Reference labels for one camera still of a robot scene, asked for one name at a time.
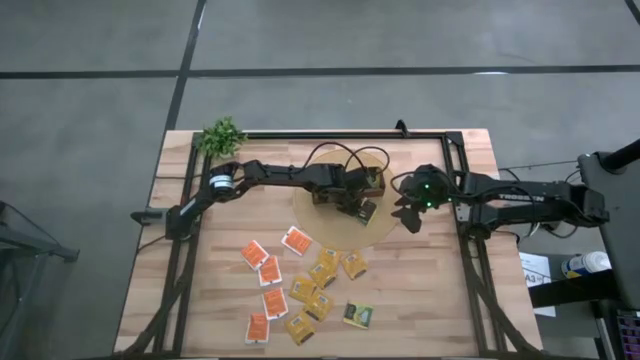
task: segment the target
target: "table leg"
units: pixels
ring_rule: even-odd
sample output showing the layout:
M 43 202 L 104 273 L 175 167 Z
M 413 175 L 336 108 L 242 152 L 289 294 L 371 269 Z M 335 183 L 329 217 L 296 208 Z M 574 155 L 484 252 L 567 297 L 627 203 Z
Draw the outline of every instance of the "table leg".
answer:
M 529 295 L 534 308 L 578 301 L 620 298 L 613 270 L 533 286 L 529 288 Z

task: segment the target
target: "white paper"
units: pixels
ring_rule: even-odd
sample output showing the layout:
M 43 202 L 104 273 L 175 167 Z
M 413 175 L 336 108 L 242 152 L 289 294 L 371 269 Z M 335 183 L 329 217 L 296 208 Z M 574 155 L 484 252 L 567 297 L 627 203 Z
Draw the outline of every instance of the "white paper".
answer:
M 527 287 L 551 282 L 549 259 L 546 256 L 520 253 L 520 262 L 527 280 Z M 533 309 L 533 312 L 538 315 L 556 317 L 556 308 L 554 306 Z

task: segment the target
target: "green plant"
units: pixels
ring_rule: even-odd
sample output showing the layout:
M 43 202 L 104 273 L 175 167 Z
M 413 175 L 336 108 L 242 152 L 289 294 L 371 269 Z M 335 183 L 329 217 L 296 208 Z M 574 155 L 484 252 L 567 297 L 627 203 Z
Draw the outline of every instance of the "green plant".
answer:
M 225 116 L 216 120 L 212 127 L 204 128 L 197 146 L 205 156 L 218 159 L 223 155 L 235 155 L 239 149 L 238 145 L 246 140 L 247 135 L 236 127 L 233 118 Z

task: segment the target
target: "small packet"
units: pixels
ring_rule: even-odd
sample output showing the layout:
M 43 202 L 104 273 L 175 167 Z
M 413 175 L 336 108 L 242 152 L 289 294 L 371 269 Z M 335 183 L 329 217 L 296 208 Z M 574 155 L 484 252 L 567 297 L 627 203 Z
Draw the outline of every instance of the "small packet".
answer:
M 245 344 L 266 344 L 269 342 L 269 320 L 263 313 L 249 315 Z
M 267 261 L 265 261 L 258 270 L 258 278 L 260 279 L 260 286 L 281 282 L 282 274 L 280 274 L 280 268 L 278 267 L 278 258 L 273 255 L 269 256 Z
M 309 275 L 311 275 L 313 281 L 320 286 L 320 289 L 325 289 L 336 280 L 336 270 L 337 269 L 324 262 L 316 262 L 311 270 L 309 270 Z
M 362 225 L 367 226 L 371 219 L 376 214 L 376 208 L 378 206 L 371 200 L 365 198 L 362 200 L 362 204 L 360 204 L 360 208 L 358 209 L 358 213 L 356 214 L 356 219 L 362 223 Z
M 322 248 L 322 250 L 320 250 L 320 253 L 318 254 L 318 262 L 331 265 L 337 269 L 338 264 L 340 263 L 341 255 L 342 253 L 340 251 Z
M 311 246 L 311 238 L 295 226 L 289 228 L 289 231 L 282 237 L 281 242 L 300 256 L 304 255 L 309 246 Z
M 269 254 L 258 244 L 257 241 L 251 240 L 249 245 L 240 251 L 244 261 L 256 271 L 267 261 Z
M 313 280 L 303 276 L 296 276 L 293 278 L 291 289 L 289 289 L 289 296 L 306 303 L 317 288 L 318 286 Z
M 304 312 L 322 322 L 333 308 L 333 299 L 322 291 L 316 291 L 304 305 Z
M 367 263 L 358 250 L 342 259 L 342 266 L 351 280 L 355 280 L 367 272 Z
M 302 311 L 287 319 L 284 326 L 287 328 L 287 332 L 291 335 L 293 341 L 298 345 L 302 345 L 305 341 L 309 340 L 316 332 L 311 318 Z
M 268 320 L 280 318 L 289 311 L 282 288 L 269 290 L 262 294 L 262 302 Z
M 368 329 L 372 315 L 373 306 L 347 302 L 342 321 L 362 329 Z

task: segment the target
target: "wooden tabletop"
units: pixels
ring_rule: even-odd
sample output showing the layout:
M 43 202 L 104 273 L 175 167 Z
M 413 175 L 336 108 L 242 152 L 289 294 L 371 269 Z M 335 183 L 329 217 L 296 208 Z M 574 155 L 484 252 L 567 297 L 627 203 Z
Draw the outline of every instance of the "wooden tabletop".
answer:
M 473 172 L 497 175 L 489 133 L 461 130 Z M 170 131 L 165 138 L 158 176 L 184 176 L 192 131 Z M 321 140 L 252 140 L 243 145 L 237 160 L 258 159 L 274 165 L 301 165 Z M 359 148 L 376 145 L 391 155 L 390 169 L 399 174 L 432 163 L 444 168 L 438 140 L 344 140 Z M 317 154 L 333 150 L 321 148 Z M 182 180 L 156 179 L 150 206 L 178 204 Z M 249 314 L 263 311 L 258 277 L 240 257 L 250 240 L 257 240 L 279 257 L 282 287 L 288 292 L 292 278 L 306 274 L 320 246 L 314 243 L 304 257 L 280 244 L 282 235 L 296 224 L 292 188 L 256 187 L 244 197 L 217 204 L 203 217 L 183 356 L 194 357 L 366 357 L 476 355 L 460 249 L 450 206 L 423 215 L 422 231 L 410 234 L 398 225 L 389 236 L 362 250 L 369 271 L 351 281 L 339 269 L 327 293 L 335 308 L 317 332 L 297 346 L 283 320 L 271 322 L 266 345 L 245 345 Z M 163 234 L 162 226 L 146 228 L 141 244 Z M 486 242 L 500 306 L 534 346 L 541 348 L 536 320 L 525 285 L 520 258 L 511 235 L 494 234 Z M 170 242 L 144 249 L 136 258 L 115 350 L 130 345 L 158 309 L 170 253 Z M 342 322 L 348 300 L 374 306 L 369 330 Z M 289 315 L 302 308 L 287 296 Z M 487 336 L 491 337 L 486 311 Z M 175 313 L 168 339 L 173 335 Z

